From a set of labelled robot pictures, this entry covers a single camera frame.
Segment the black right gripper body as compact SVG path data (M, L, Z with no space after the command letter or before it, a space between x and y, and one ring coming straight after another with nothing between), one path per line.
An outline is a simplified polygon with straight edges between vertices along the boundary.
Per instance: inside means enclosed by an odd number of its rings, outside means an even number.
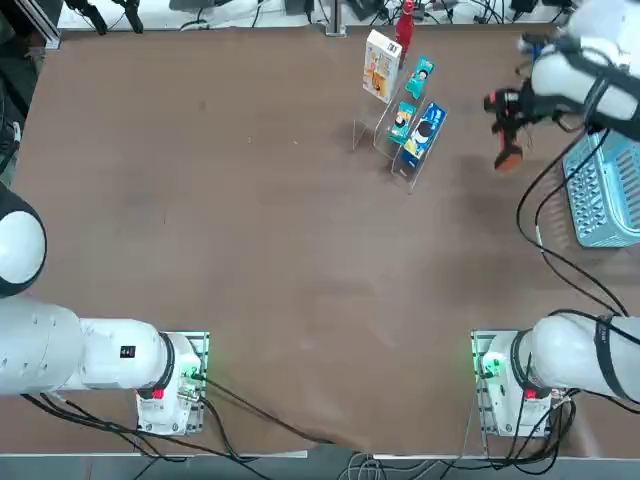
M522 124L536 123L538 118L537 102L530 79L525 79L520 86L518 104Z

